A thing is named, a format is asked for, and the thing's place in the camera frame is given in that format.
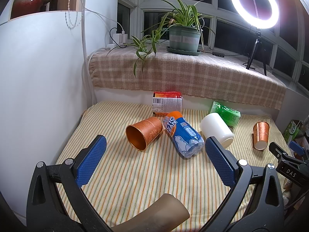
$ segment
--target tripod stand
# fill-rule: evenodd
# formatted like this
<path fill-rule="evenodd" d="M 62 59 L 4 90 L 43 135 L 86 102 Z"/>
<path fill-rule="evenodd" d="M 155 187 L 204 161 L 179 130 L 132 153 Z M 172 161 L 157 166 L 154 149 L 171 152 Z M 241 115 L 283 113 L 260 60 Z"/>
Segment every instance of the tripod stand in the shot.
<path fill-rule="evenodd" d="M 255 7 L 255 11 L 256 11 L 256 18 L 258 19 L 259 18 L 259 13 L 257 11 L 257 7 L 256 7 L 256 2 L 255 0 L 253 0 L 253 3 L 254 3 L 254 7 Z M 253 46 L 253 49 L 252 49 L 252 52 L 251 52 L 251 55 L 248 59 L 248 62 L 244 63 L 244 64 L 247 64 L 247 67 L 246 69 L 250 69 L 250 66 L 252 64 L 252 61 L 253 61 L 253 58 L 254 58 L 254 55 L 256 53 L 256 49 L 258 47 L 258 44 L 260 45 L 261 47 L 261 52 L 262 52 L 262 60 L 263 60 L 263 67 L 264 67 L 264 75 L 266 76 L 266 63 L 265 63 L 265 59 L 264 59 L 264 52 L 265 52 L 265 49 L 263 48 L 263 44 L 262 44 L 262 41 L 261 41 L 261 32 L 260 31 L 257 31 L 256 33 L 256 40 L 255 40 L 255 43 L 254 43 L 254 46 Z"/>
<path fill-rule="evenodd" d="M 261 52 L 262 52 L 262 60 L 263 60 L 263 67 L 264 67 L 264 75 L 267 76 L 267 75 L 266 75 L 266 63 L 265 63 L 265 58 L 264 58 L 265 49 L 264 49 L 263 44 L 262 44 L 262 41 L 261 41 L 261 32 L 260 32 L 260 31 L 257 31 L 257 32 L 256 32 L 256 40 L 255 40 L 255 43 L 254 43 L 254 46 L 253 46 L 251 55 L 250 55 L 250 57 L 249 57 L 249 59 L 248 59 L 248 62 L 246 62 L 246 63 L 244 63 L 244 64 L 247 64 L 246 69 L 250 69 L 258 45 L 260 46 Z"/>

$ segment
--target window frame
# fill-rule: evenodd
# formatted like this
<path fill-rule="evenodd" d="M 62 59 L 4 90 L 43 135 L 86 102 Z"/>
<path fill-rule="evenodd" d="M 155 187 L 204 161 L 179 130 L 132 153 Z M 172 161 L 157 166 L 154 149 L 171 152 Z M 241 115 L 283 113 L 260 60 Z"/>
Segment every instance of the window frame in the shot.
<path fill-rule="evenodd" d="M 307 62 L 305 62 L 305 61 L 301 61 L 300 63 L 301 63 L 301 68 L 302 68 L 303 65 L 306 66 L 307 68 L 309 68 L 309 63 L 307 63 Z M 301 88 L 305 91 L 305 93 L 309 96 L 309 90 L 308 90 L 307 88 L 305 88 L 305 87 L 304 87 L 302 84 L 300 84 L 298 81 L 297 81 L 297 85 L 298 85 L 299 87 L 301 87 Z"/>
<path fill-rule="evenodd" d="M 169 0 L 172 4 L 177 4 L 176 0 Z M 189 4 L 195 4 L 196 1 L 193 0 L 183 0 L 188 5 Z M 267 66 L 267 69 L 272 73 L 277 73 L 281 76 L 286 77 L 290 81 L 294 81 L 298 83 L 300 72 L 302 69 L 302 64 L 305 64 L 306 66 L 309 66 L 308 63 L 303 61 L 304 56 L 304 49 L 305 49 L 305 23 L 304 23 L 304 16 L 302 12 L 301 3 L 298 2 L 298 0 L 294 0 L 296 9 L 297 9 L 297 19 L 298 19 L 298 47 L 297 50 L 295 50 L 290 44 L 288 44 L 284 39 L 280 37 L 280 19 L 275 26 L 274 33 L 271 32 L 269 29 L 262 29 L 261 34 L 262 37 L 273 44 L 272 47 L 272 54 L 270 58 L 269 66 Z M 132 35 L 135 35 L 137 38 L 141 38 L 143 36 L 143 33 L 141 33 L 144 29 L 144 13 L 145 12 L 166 12 L 170 11 L 171 7 L 161 1 L 161 0 L 118 0 L 119 3 L 121 3 L 124 6 L 127 6 L 130 8 L 130 32 Z M 231 24 L 233 26 L 240 27 L 246 31 L 250 29 L 250 24 L 245 22 L 245 20 L 237 13 L 218 8 L 218 0 L 212 0 L 212 4 L 209 3 L 198 3 L 197 4 L 197 10 L 202 13 L 203 15 L 210 15 L 213 16 L 210 21 L 210 28 L 214 32 L 216 32 L 217 27 L 217 19 L 224 20 L 226 23 Z M 225 54 L 237 54 L 233 53 L 227 50 L 222 50 L 218 48 L 214 48 L 214 41 L 215 41 L 215 35 L 212 31 L 209 32 L 208 37 L 208 45 L 206 48 L 209 48 L 214 51 L 220 51 Z M 280 72 L 277 69 L 274 69 L 274 64 L 276 60 L 277 50 L 278 47 L 280 47 L 281 50 L 283 50 L 287 55 L 289 55 L 291 58 L 293 58 L 296 63 L 293 70 L 292 77 L 289 77 L 288 75 Z M 255 62 L 259 66 L 263 66 L 263 64 L 257 60 Z"/>

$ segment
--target yellow striped fabric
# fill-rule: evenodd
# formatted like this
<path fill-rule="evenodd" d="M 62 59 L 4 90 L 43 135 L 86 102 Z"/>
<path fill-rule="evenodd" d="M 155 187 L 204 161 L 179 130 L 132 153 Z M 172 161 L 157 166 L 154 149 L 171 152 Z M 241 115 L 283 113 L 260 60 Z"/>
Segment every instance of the yellow striped fabric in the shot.
<path fill-rule="evenodd" d="M 182 114 L 200 132 L 199 123 L 207 112 L 184 109 Z M 151 107 L 142 104 L 100 102 L 90 107 L 61 153 L 58 163 L 75 157 L 98 134 L 104 135 L 107 150 L 89 183 L 82 189 L 109 226 L 131 219 L 161 195 L 170 193 L 190 213 L 190 218 L 175 231 L 199 229 L 219 207 L 229 187 L 222 184 L 204 149 L 196 156 L 185 159 L 176 151 L 165 131 L 144 152 L 134 149 L 127 141 L 126 126 L 152 115 Z M 289 153 L 280 131 L 268 116 L 242 115 L 234 129 L 235 140 L 228 149 L 237 159 L 246 159 L 250 165 L 277 165 L 276 158 L 267 149 L 259 152 L 252 148 L 252 128 L 260 120 L 270 124 L 269 142 L 275 141 Z M 78 221 L 62 185 L 58 188 L 68 214 Z M 252 191 L 253 187 L 249 187 L 234 220 L 241 218 Z"/>

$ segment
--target spider plant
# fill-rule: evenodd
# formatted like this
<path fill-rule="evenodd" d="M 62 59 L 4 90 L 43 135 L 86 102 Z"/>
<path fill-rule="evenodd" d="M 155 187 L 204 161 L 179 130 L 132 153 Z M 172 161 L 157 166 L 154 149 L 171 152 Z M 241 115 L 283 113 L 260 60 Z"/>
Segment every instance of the spider plant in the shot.
<path fill-rule="evenodd" d="M 170 25 L 169 27 L 181 25 L 181 26 L 188 26 L 188 27 L 196 28 L 196 30 L 200 32 L 202 48 L 204 51 L 204 38 L 202 34 L 202 27 L 208 28 L 209 30 L 211 29 L 205 25 L 201 25 L 199 20 L 202 19 L 204 21 L 203 18 L 211 18 L 211 16 L 203 16 L 201 13 L 197 12 L 197 9 L 195 6 L 202 0 L 198 1 L 194 5 L 187 5 L 186 3 L 183 3 L 181 0 L 177 0 L 178 4 L 180 5 L 180 8 L 177 8 L 176 6 L 174 6 L 172 3 L 170 3 L 167 0 L 162 0 L 162 1 L 168 3 L 174 8 L 173 11 L 168 14 L 168 16 L 171 17 L 171 20 L 169 22 L 169 25 Z"/>
<path fill-rule="evenodd" d="M 146 58 L 154 52 L 154 55 L 157 54 L 157 48 L 156 44 L 160 44 L 159 40 L 161 39 L 162 35 L 168 30 L 164 29 L 163 27 L 169 23 L 169 21 L 166 21 L 167 16 L 169 15 L 169 12 L 167 12 L 163 17 L 162 20 L 159 24 L 159 27 L 155 30 L 152 30 L 151 35 L 145 35 L 141 40 L 139 40 L 135 36 L 131 36 L 133 43 L 128 43 L 128 44 L 123 44 L 123 45 L 130 45 L 134 46 L 136 49 L 136 55 L 137 55 L 137 60 L 134 63 L 133 66 L 133 73 L 134 76 L 136 77 L 136 67 L 137 67 L 137 62 L 138 60 L 142 61 L 142 71 L 144 68 L 144 63 Z"/>
<path fill-rule="evenodd" d="M 174 9 L 172 11 L 165 13 L 165 15 L 162 17 L 160 23 L 157 23 L 157 24 L 149 27 L 148 29 L 151 29 L 152 27 L 154 27 L 156 25 L 159 25 L 158 28 L 155 29 L 155 30 L 152 30 L 151 35 L 145 35 L 140 40 L 135 36 L 131 36 L 133 43 L 121 45 L 121 46 L 125 46 L 125 45 L 134 46 L 135 49 L 136 49 L 136 56 L 138 58 L 135 61 L 134 66 L 133 66 L 134 76 L 136 76 L 136 67 L 137 67 L 138 61 L 139 60 L 142 61 L 142 71 L 143 71 L 146 58 L 152 52 L 154 52 L 154 54 L 156 55 L 156 53 L 157 53 L 156 44 L 160 44 L 159 40 L 161 39 L 162 35 L 170 27 L 182 25 L 182 26 L 189 26 L 189 27 L 195 28 L 198 32 L 200 32 L 202 47 L 203 47 L 203 50 L 204 50 L 204 39 L 203 39 L 203 34 L 202 34 L 202 27 L 206 27 L 206 26 L 201 25 L 199 20 L 200 19 L 203 20 L 203 18 L 210 18 L 210 16 L 203 16 L 201 13 L 197 12 L 195 5 L 198 4 L 201 1 L 198 1 L 194 5 L 187 5 L 186 3 L 183 3 L 181 0 L 177 0 L 177 2 L 180 5 L 180 8 L 175 7 L 169 1 L 166 1 L 166 0 L 162 0 L 162 1 L 168 3 Z"/>

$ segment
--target vase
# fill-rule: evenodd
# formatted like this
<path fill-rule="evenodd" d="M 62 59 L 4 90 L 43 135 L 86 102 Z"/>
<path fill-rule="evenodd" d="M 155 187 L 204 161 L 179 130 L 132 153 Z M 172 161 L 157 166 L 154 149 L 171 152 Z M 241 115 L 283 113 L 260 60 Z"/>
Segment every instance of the vase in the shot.
<path fill-rule="evenodd" d="M 41 1 L 42 0 L 15 0 L 12 7 L 11 18 L 38 12 Z"/>
<path fill-rule="evenodd" d="M 197 52 L 200 42 L 200 32 L 194 27 L 176 25 L 169 28 L 170 32 L 170 49 L 169 52 L 183 55 L 193 55 Z"/>

